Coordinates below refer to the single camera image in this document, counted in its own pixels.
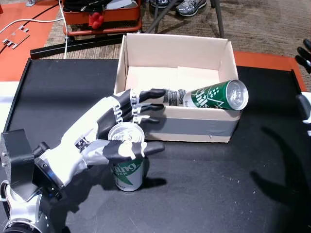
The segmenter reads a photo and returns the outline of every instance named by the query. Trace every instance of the soda can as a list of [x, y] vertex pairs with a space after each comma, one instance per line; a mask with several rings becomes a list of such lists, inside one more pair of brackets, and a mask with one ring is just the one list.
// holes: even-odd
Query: soda can
[[[144, 131], [140, 126], [132, 122], [121, 122], [110, 130], [108, 140], [143, 142]], [[142, 184], [143, 159], [135, 159], [129, 162], [114, 164], [112, 166], [116, 186], [125, 191], [132, 192]]]
[[239, 80], [230, 80], [190, 91], [183, 98], [185, 107], [197, 108], [242, 110], [247, 102], [247, 88]]

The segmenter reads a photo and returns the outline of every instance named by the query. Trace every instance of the green can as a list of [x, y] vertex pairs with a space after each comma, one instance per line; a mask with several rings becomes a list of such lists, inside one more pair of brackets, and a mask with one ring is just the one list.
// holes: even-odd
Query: green can
[[248, 91], [244, 83], [230, 80], [187, 92], [183, 98], [185, 107], [223, 108], [242, 110], [248, 102]]

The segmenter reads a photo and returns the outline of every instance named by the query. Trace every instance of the robot hand in corner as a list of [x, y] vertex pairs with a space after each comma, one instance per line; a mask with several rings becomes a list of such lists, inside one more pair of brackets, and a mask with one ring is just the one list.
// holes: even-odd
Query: robot hand in corner
[[44, 200], [53, 195], [60, 198], [59, 190], [75, 174], [90, 165], [120, 163], [164, 150], [161, 142], [110, 141], [107, 137], [111, 128], [123, 121], [158, 123], [140, 113], [163, 109], [163, 105], [140, 102], [164, 94], [163, 89], [127, 90], [103, 98], [64, 133], [54, 149], [40, 143], [31, 152], [24, 130], [2, 133], [0, 157], [9, 180], [0, 184], [0, 200], [8, 216], [4, 232], [50, 232]]
[[163, 109], [163, 104], [140, 102], [164, 94], [164, 89], [126, 90], [101, 99], [65, 132], [59, 146], [46, 150], [35, 159], [37, 167], [62, 188], [87, 166], [119, 163], [163, 151], [161, 142], [109, 141], [107, 136], [114, 125], [123, 121], [158, 123], [157, 119], [140, 113]]

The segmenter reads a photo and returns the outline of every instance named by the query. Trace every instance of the cardboard box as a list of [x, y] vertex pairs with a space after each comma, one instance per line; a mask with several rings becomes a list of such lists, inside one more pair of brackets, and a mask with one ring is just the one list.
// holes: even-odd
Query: cardboard box
[[[238, 79], [231, 42], [226, 39], [127, 34], [123, 37], [115, 93], [133, 88], [194, 90]], [[240, 111], [165, 106], [158, 125], [145, 124], [146, 139], [228, 142]]]

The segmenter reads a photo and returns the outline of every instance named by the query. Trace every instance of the sneaker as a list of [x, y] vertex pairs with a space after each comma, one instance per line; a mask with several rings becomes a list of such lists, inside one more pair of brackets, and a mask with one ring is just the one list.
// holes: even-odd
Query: sneaker
[[[159, 9], [164, 9], [171, 2], [171, 0], [158, 0], [159, 1]], [[178, 0], [176, 5], [180, 4], [183, 0]], [[150, 0], [150, 5], [156, 7], [156, 0]]]
[[204, 6], [206, 6], [206, 0], [184, 0], [176, 7], [176, 11], [182, 16], [193, 16]]

